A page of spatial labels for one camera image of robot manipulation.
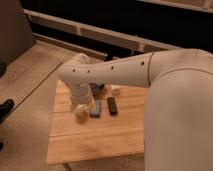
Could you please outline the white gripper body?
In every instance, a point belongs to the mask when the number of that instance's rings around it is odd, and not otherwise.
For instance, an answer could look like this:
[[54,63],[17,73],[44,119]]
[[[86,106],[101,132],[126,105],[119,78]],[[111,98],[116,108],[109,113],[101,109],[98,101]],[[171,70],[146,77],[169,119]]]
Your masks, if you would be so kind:
[[72,85],[70,87],[70,100],[75,107],[84,105],[88,110],[95,108],[95,102],[89,84]]

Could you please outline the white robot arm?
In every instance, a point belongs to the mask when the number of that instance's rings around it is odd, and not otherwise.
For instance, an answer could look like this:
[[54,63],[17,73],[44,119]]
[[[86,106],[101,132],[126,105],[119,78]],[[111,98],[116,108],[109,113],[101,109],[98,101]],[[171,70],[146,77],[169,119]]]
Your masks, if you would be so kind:
[[91,83],[148,88],[145,171],[213,171],[213,53],[176,49],[94,64],[80,53],[59,78],[76,105],[91,102]]

